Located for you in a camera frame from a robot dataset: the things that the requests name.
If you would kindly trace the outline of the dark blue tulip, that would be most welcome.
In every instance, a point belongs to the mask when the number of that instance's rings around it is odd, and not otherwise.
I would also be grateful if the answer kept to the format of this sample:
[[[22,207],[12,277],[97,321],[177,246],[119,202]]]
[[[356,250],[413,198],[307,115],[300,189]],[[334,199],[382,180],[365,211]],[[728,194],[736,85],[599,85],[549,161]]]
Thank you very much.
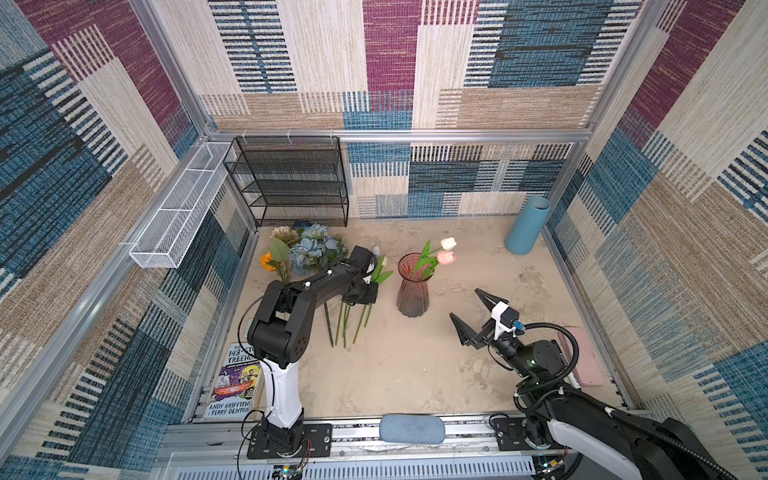
[[[342,325],[341,325],[341,338],[342,338],[342,345],[343,348],[347,348],[347,331],[348,331],[348,325],[349,325],[349,317],[350,317],[350,311],[351,311],[351,305],[347,302],[343,302],[342,306],[343,308],[343,315],[342,315]]]

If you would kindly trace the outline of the cream tulip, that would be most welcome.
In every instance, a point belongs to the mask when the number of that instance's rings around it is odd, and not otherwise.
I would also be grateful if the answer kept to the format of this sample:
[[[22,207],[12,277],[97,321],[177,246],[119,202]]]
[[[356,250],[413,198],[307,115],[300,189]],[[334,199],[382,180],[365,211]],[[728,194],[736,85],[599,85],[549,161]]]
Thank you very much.
[[[386,269],[387,265],[388,265],[388,257],[386,255],[380,256],[378,258],[378,264],[371,276],[371,282],[374,283],[377,287],[379,287],[384,281],[386,281],[392,275],[392,271]],[[353,343],[356,343],[360,330],[363,327],[366,327],[368,325],[373,307],[374,307],[374,303],[363,306],[361,315],[359,318],[359,322],[353,337]]]

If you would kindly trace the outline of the red ribbed glass vase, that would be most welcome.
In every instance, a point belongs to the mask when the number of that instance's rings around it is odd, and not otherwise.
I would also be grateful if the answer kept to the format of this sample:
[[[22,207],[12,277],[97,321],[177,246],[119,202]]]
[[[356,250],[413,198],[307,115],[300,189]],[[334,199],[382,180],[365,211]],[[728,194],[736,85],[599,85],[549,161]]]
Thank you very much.
[[[397,267],[401,277],[397,308],[409,318],[420,317],[429,308],[428,281],[434,275],[434,270],[429,263],[417,267],[419,260],[419,253],[408,253],[399,260]]]

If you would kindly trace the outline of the pink tulip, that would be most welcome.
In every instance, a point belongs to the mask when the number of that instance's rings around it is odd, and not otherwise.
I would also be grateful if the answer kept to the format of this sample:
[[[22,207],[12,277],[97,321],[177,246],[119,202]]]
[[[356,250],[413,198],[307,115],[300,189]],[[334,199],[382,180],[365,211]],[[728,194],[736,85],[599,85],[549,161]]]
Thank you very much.
[[[421,280],[428,280],[434,274],[439,265],[450,265],[456,261],[453,251],[441,251],[434,257],[429,257],[421,274]]]

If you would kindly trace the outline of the white tulip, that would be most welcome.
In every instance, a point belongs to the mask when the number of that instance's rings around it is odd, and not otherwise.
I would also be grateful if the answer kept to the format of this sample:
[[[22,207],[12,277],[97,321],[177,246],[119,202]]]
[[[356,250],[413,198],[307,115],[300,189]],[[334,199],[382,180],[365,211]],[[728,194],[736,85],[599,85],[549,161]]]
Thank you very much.
[[[429,257],[436,256],[441,251],[453,251],[457,246],[457,242],[454,237],[444,238],[439,242],[437,247],[432,247],[431,242],[428,241],[421,253],[418,255],[418,260],[413,267],[410,278],[413,280],[421,280],[421,274],[426,266]]]

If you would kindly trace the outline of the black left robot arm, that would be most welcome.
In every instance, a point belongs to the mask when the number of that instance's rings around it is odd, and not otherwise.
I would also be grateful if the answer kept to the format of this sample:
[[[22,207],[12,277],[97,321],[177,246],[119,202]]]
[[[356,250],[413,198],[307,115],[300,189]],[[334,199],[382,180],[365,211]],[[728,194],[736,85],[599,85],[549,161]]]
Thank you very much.
[[[349,259],[334,262],[321,273],[288,284],[270,283],[258,302],[247,342],[265,375],[262,430],[268,442],[287,453],[304,441],[298,365],[310,342],[315,311],[337,296],[350,304],[374,303],[376,267],[373,252],[356,246]]]

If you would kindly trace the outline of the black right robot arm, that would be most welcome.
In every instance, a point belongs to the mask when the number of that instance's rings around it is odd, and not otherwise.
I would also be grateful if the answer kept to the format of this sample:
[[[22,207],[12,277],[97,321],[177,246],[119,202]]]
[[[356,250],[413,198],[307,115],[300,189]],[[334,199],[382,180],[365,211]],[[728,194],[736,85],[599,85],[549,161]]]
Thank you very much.
[[[574,387],[580,348],[568,329],[549,322],[523,324],[507,301],[475,291],[490,317],[479,331],[450,317],[460,342],[487,348],[521,380],[513,400],[523,413],[527,442],[572,449],[621,479],[730,479],[685,424],[658,422],[613,407]]]

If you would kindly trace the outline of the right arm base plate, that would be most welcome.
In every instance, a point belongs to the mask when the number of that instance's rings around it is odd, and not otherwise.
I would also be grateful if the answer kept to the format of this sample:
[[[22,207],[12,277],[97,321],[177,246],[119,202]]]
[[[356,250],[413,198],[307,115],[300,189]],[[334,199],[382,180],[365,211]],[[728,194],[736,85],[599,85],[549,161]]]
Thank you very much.
[[[527,441],[527,435],[522,426],[522,418],[507,416],[492,416],[489,425],[494,431],[498,449],[502,452],[534,451],[535,448]]]

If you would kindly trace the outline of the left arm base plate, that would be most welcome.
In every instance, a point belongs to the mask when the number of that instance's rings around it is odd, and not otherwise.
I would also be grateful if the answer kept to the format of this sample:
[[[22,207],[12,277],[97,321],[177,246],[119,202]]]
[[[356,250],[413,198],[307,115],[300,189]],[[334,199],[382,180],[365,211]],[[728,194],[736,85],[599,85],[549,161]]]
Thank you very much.
[[[330,456],[333,426],[330,423],[300,423],[290,429],[266,423],[258,426],[248,442],[249,460],[325,458]]]

